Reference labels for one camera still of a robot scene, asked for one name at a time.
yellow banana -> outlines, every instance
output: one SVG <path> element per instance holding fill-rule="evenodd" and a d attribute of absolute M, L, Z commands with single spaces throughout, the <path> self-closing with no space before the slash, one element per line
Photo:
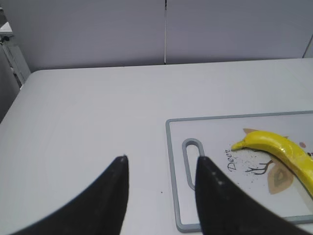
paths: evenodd
<path fill-rule="evenodd" d="M 294 142 L 268 131 L 254 131 L 232 145 L 231 150 L 253 148 L 271 153 L 299 178 L 313 197 L 313 160 Z"/>

white wall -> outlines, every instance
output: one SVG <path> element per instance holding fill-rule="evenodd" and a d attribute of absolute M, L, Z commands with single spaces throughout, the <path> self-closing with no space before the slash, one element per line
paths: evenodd
<path fill-rule="evenodd" d="M 313 0 L 168 0 L 167 63 L 301 58 Z"/>
<path fill-rule="evenodd" d="M 164 62 L 164 0 L 1 0 L 31 71 Z"/>

printed deer illustration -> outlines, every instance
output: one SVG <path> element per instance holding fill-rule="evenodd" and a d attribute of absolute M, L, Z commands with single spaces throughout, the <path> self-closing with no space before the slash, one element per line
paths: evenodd
<path fill-rule="evenodd" d="M 244 132 L 246 134 L 253 131 L 257 130 L 244 128 Z M 274 156 L 270 156 L 270 158 L 271 160 L 268 163 L 259 163 L 263 166 L 262 168 L 249 167 L 249 170 L 246 170 L 246 172 L 252 172 L 254 175 L 263 175 L 267 172 L 268 166 L 274 163 L 275 166 L 268 172 L 268 190 L 270 194 L 276 194 L 290 187 L 290 185 L 293 183 L 294 175 Z"/>

cutting board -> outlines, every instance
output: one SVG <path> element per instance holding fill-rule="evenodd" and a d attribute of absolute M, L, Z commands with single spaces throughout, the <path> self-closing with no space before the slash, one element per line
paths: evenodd
<path fill-rule="evenodd" d="M 194 182 L 197 157 L 202 154 L 278 216 L 295 224 L 313 223 L 313 200 L 282 163 L 262 151 L 230 150 L 255 130 L 280 134 L 313 156 L 313 111 L 167 120 L 175 217 L 181 232 L 200 231 Z"/>

white cutting board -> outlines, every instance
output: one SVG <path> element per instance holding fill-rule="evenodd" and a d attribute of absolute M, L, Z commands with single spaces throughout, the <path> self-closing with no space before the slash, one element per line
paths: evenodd
<path fill-rule="evenodd" d="M 181 118 L 167 121 L 168 140 L 172 144 L 174 158 L 180 219 L 182 224 L 198 224 L 195 193 L 187 183 L 185 165 L 182 156 L 182 143 L 188 138 L 198 139 L 206 156 L 243 191 L 259 203 L 281 217 L 313 214 L 313 201 L 298 179 L 286 174 L 284 166 L 277 163 L 264 168 L 271 158 L 264 152 L 240 150 L 231 152 L 232 144 L 242 140 L 244 128 L 275 132 L 304 147 L 313 154 L 313 114 L 293 114 L 264 117 L 210 117 Z M 197 157 L 188 156 L 190 172 L 194 183 Z M 274 192 L 270 193 L 269 183 Z"/>

